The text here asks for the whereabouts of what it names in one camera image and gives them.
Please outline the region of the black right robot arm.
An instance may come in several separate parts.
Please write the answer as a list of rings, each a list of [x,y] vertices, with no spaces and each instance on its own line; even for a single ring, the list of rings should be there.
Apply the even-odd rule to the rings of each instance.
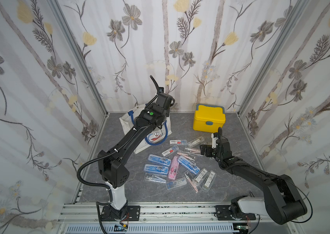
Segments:
[[[263,192],[262,198],[240,196],[231,201],[230,213],[234,218],[245,214],[270,217],[283,225],[307,214],[308,209],[300,191],[287,175],[275,175],[258,169],[239,157],[232,155],[226,138],[214,138],[211,145],[200,146],[203,156],[214,158],[220,169],[255,185]]]

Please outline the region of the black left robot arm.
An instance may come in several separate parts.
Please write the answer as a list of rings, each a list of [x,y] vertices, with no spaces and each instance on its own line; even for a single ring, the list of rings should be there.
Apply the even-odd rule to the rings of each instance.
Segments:
[[[134,119],[133,127],[107,152],[98,154],[98,168],[105,184],[111,191],[110,206],[121,211],[127,204],[125,183],[130,172],[125,167],[137,146],[156,128],[159,128],[170,116],[170,107],[175,99],[164,93],[147,104]]]

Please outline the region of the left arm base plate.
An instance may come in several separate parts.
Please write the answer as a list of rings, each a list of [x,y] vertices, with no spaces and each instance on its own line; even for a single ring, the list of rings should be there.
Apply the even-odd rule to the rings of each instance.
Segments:
[[[120,221],[125,220],[129,222],[139,221],[141,207],[124,206],[121,210],[116,210],[112,206],[104,206],[100,214],[102,221]]]

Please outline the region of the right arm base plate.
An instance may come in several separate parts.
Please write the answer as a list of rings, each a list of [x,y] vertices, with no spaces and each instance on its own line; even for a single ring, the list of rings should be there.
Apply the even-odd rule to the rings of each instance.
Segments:
[[[255,214],[242,213],[237,207],[230,205],[216,205],[214,216],[218,221],[255,221]]]

